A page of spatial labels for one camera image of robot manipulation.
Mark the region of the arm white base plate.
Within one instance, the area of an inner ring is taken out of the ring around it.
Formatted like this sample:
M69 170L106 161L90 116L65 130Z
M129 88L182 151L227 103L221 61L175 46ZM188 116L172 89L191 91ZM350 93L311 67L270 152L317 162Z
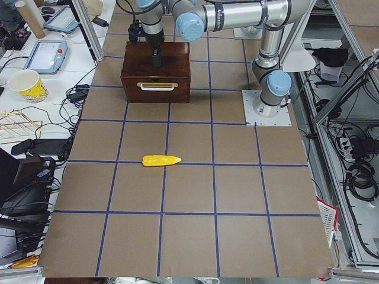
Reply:
M291 118L285 98L282 98L281 103L277 106L268 106L261 101L260 90L243 90L242 100L247 126L291 126Z
M248 40L260 40L262 37L262 28L248 26L248 27L240 27L234 28L234 38L237 39L248 39Z

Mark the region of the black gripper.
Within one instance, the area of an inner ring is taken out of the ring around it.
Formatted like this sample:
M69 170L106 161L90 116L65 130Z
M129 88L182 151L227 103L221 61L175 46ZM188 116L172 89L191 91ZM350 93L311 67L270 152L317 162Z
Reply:
M152 62L154 67L161 67L162 65L162 56L161 56L161 47L164 42L164 32L160 31L156 34L145 34L146 42L151 46L152 53Z

